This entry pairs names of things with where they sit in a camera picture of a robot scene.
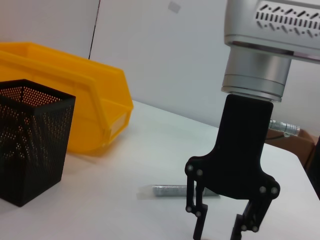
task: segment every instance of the perforated metal container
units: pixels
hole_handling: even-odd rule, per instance
[[[60,182],[75,100],[28,80],[0,82],[0,198],[21,207]]]

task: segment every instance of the ventilation slot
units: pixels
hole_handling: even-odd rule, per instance
[[[310,38],[314,37],[309,29],[306,32],[309,34]]]
[[[290,10],[288,10],[288,11],[285,12],[285,15],[291,13],[292,11],[293,11],[293,9],[291,8]]]
[[[286,29],[286,27],[285,26],[281,26],[281,28],[282,28],[282,30],[287,34],[288,33],[288,30]]]
[[[276,30],[275,27],[274,27],[274,25],[273,25],[272,23],[269,23],[269,26],[270,26],[270,28],[271,28],[273,31]]]
[[[317,17],[317,16],[319,16],[319,13],[316,13],[316,14],[312,15],[312,16],[310,17],[310,19],[314,19],[314,18]]]
[[[267,5],[264,5],[262,8],[260,8],[260,11],[266,9],[268,7],[268,4]]]
[[[256,22],[258,24],[258,26],[262,29],[263,26],[261,25],[261,23],[259,21]]]
[[[279,11],[281,7],[277,7],[276,9],[274,9],[272,12],[275,13],[276,11]]]
[[[301,17],[303,14],[305,14],[306,13],[306,11],[302,11],[302,12],[300,12],[297,16],[298,17]]]
[[[298,30],[298,28],[294,28],[294,32],[298,35],[298,36],[300,36],[300,32],[299,32],[299,30]]]

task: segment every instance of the white table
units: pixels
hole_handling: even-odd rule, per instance
[[[218,129],[135,102],[128,129],[102,157],[68,155],[62,181],[22,208],[0,201],[1,240],[192,240],[183,198],[141,199],[152,184],[186,184],[191,156],[212,150]],[[265,145],[261,164],[281,185],[258,233],[243,240],[320,239],[318,200],[298,158]],[[204,198],[202,239],[229,240],[247,201]]]

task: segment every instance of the yellow plastic bin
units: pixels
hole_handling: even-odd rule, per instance
[[[19,79],[76,96],[70,152],[101,150],[129,123],[133,102],[121,69],[34,43],[0,43],[0,81]]]

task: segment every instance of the screw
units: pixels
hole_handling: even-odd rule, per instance
[[[271,188],[271,193],[272,194],[277,194],[278,193],[278,188],[276,188],[276,187]]]
[[[267,189],[265,186],[260,187],[260,193],[265,194],[267,192]]]
[[[244,232],[247,231],[247,226],[246,225],[242,225],[241,226],[241,230],[244,231]]]
[[[258,229],[257,226],[253,226],[253,227],[252,227],[252,232],[256,233],[256,232],[258,232],[258,231],[259,231],[259,229]]]
[[[198,171],[196,171],[196,174],[198,176],[202,176],[204,174],[204,172],[201,169],[199,169]]]
[[[194,169],[194,167],[193,167],[192,165],[188,165],[188,166],[186,167],[186,169],[187,169],[189,172],[191,172],[191,171]]]

